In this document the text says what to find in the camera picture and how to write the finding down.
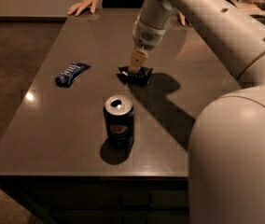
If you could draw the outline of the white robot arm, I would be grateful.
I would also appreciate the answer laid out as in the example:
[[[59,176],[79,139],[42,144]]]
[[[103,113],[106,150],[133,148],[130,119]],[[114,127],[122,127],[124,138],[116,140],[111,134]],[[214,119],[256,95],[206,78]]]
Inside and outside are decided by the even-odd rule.
[[[131,63],[179,10],[240,84],[197,117],[188,145],[190,224],[265,224],[265,25],[225,0],[145,0]]]

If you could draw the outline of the person's left hand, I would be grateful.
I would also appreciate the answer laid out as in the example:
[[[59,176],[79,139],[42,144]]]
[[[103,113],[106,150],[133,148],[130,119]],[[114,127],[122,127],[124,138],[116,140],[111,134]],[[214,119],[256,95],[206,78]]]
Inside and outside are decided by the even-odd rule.
[[[181,13],[181,12],[178,12],[178,19],[180,21],[180,24],[182,26],[189,26],[191,27],[191,23],[186,19],[186,17]]]

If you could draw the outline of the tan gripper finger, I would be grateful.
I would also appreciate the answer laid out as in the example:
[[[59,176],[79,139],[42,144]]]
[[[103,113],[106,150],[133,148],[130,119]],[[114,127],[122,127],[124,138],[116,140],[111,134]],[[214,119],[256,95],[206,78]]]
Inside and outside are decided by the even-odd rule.
[[[133,48],[131,54],[131,61],[129,64],[129,72],[136,74],[145,63],[148,54],[144,49]]]

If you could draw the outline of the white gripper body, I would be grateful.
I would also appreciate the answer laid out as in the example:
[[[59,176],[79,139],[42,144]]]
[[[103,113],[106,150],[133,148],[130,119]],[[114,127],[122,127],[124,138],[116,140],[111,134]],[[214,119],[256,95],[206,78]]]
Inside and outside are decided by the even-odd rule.
[[[153,50],[160,44],[165,32],[165,29],[150,27],[138,19],[132,29],[134,45],[141,49]]]

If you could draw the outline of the person's right hand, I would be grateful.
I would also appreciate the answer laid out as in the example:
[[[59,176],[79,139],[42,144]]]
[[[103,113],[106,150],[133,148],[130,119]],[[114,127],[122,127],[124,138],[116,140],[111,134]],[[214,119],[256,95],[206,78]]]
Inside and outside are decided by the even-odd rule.
[[[98,0],[81,0],[73,4],[67,11],[68,15],[79,16],[84,10],[88,9],[91,14],[94,14],[97,8]]]

